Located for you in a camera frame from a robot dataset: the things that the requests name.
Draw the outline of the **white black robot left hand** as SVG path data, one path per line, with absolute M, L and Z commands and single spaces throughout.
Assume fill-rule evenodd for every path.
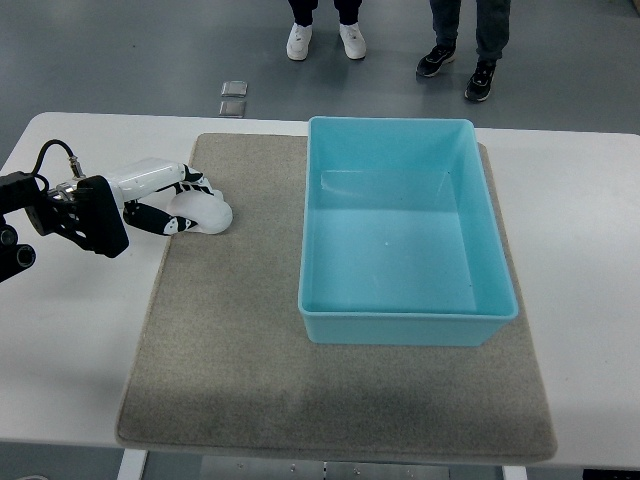
M 177 194 L 192 190 L 210 194 L 219 191 L 213 188 L 202 172 L 186 164 L 159 158 L 143 159 L 117 169 L 107 174 L 106 180 L 116 205 L 122 209 L 125 223 L 163 236 L 184 232 L 179 230 L 178 220 L 167 211 L 169 201 Z M 142 202 L 149 195 L 169 188 L 175 190 L 175 195 L 165 209 Z

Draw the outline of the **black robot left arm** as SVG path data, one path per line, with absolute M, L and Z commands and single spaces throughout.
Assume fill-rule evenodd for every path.
M 40 169 L 54 145 L 65 150 L 74 177 L 71 184 L 51 189 Z M 57 234 L 85 251 L 115 258 L 129 246 L 111 185 L 102 176 L 84 176 L 72 149 L 58 139 L 44 143 L 31 172 L 1 178 L 1 214 L 19 210 L 39 235 Z

